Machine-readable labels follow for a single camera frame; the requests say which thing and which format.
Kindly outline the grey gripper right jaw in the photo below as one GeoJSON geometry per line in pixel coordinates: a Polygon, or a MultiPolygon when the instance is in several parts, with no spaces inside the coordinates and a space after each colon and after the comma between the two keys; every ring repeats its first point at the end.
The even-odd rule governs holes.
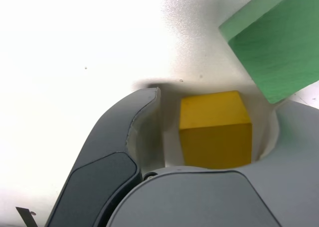
{"type": "Polygon", "coordinates": [[[286,102],[279,137],[263,159],[228,170],[156,175],[117,206],[110,227],[316,227],[319,111],[286,102]]]}

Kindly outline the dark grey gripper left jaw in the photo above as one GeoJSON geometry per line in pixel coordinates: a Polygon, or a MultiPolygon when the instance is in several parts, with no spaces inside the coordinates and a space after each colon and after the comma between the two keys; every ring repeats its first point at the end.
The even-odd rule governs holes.
{"type": "Polygon", "coordinates": [[[104,227],[143,176],[164,167],[159,88],[137,90],[96,122],[46,222],[104,227]]]}

